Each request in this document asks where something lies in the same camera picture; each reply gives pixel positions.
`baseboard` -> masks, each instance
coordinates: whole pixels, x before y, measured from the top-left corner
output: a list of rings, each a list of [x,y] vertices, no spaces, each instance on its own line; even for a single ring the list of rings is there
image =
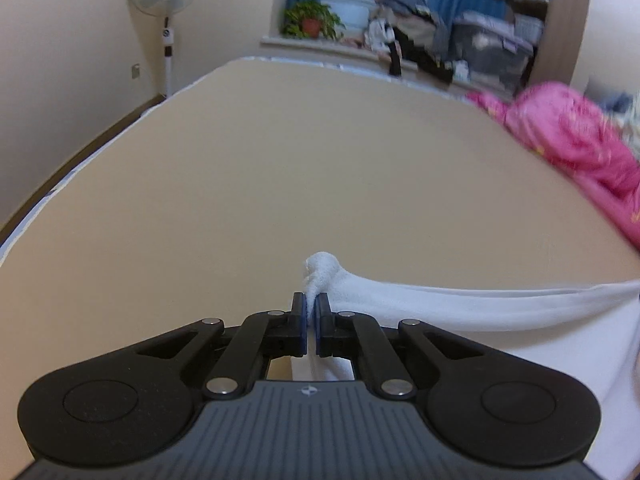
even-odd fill
[[[9,221],[2,226],[0,229],[0,245],[4,244],[7,238],[14,232],[14,229],[18,227],[20,222],[29,214],[29,211],[33,209],[40,200],[42,200],[53,187],[59,183],[65,176],[69,174],[69,172],[75,168],[78,164],[80,164],[83,160],[91,156],[101,147],[103,147],[107,142],[111,139],[122,133],[126,128],[131,126],[134,122],[136,122],[140,116],[149,108],[159,105],[162,101],[164,101],[164,96],[158,94],[153,97],[146,103],[140,105],[138,108],[133,110],[130,114],[127,114],[125,117],[121,118],[117,123],[115,123],[111,128],[105,130],[103,133],[98,135],[94,140],[89,142],[82,150],[77,152],[74,156],[72,156],[68,161],[66,161],[51,177],[47,179],[47,181],[40,186],[37,191],[29,197],[27,202],[25,202],[18,211],[14,213],[13,216],[9,219]]]

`white wall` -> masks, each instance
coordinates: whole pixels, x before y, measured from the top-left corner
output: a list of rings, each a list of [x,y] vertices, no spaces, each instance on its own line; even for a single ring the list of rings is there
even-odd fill
[[[259,52],[283,6],[196,0],[175,17],[174,88]],[[162,49],[161,23],[126,0],[0,0],[0,9],[2,226],[71,156],[158,93]]]
[[[621,90],[640,90],[640,0],[591,0],[572,79],[583,91],[590,77]]]
[[[0,0],[0,226],[66,160],[156,94],[155,23],[126,0]],[[132,80],[130,66],[143,76]]]
[[[272,21],[274,4],[284,6],[284,0],[195,0],[177,14],[175,87],[232,59],[256,54],[260,38],[277,28]]]

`pink fabric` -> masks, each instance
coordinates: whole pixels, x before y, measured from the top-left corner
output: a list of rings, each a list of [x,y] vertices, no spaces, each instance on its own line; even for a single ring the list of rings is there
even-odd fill
[[[530,88],[511,105],[487,93],[467,97],[567,174],[640,248],[640,166],[597,105],[560,83]]]

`table surface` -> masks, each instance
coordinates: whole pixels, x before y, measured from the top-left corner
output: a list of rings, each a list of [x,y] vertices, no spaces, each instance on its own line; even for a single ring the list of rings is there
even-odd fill
[[[640,274],[575,187],[471,105],[239,60],[119,137],[0,267],[0,479],[30,460],[15,408],[36,378],[203,317],[287,310],[316,251],[459,288]]]

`storage box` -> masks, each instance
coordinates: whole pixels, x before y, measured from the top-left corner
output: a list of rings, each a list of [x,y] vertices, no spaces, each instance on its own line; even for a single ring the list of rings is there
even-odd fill
[[[525,41],[529,41],[529,43],[533,45],[537,45],[540,42],[540,37],[542,37],[542,31],[545,28],[545,22],[532,16],[526,16],[524,14],[516,14],[515,20],[516,36],[522,38]]]
[[[500,21],[469,15],[455,20],[450,54],[455,59],[464,59],[471,73],[490,77],[505,91],[513,93],[520,86],[522,74],[533,56],[533,46],[518,38],[510,24]]]

